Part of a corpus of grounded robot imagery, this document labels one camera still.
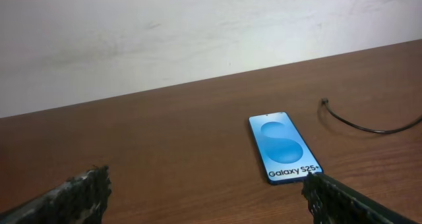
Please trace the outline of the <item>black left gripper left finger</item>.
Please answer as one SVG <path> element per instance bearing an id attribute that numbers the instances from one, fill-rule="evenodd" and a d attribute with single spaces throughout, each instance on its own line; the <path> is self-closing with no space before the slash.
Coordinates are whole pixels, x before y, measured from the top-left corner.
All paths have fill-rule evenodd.
<path id="1" fill-rule="evenodd" d="M 101 223 L 111 195 L 109 167 L 95 167 L 17 207 L 2 223 Z"/>

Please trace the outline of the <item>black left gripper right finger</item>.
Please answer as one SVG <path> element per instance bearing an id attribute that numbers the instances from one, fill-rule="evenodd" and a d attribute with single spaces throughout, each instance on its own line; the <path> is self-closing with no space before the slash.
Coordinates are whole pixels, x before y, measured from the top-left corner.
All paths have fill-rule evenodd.
<path id="1" fill-rule="evenodd" d="M 309 173 L 301 193 L 314 223 L 416 224 L 324 173 Z"/>

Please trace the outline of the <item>blue Galaxy smartphone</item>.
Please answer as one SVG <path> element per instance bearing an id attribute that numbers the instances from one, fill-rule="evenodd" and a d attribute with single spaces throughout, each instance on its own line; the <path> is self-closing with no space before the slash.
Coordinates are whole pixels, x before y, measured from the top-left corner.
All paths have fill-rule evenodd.
<path id="1" fill-rule="evenodd" d="M 286 112 L 249 117 L 249 126 L 271 185 L 301 182 L 309 173 L 324 172 Z"/>

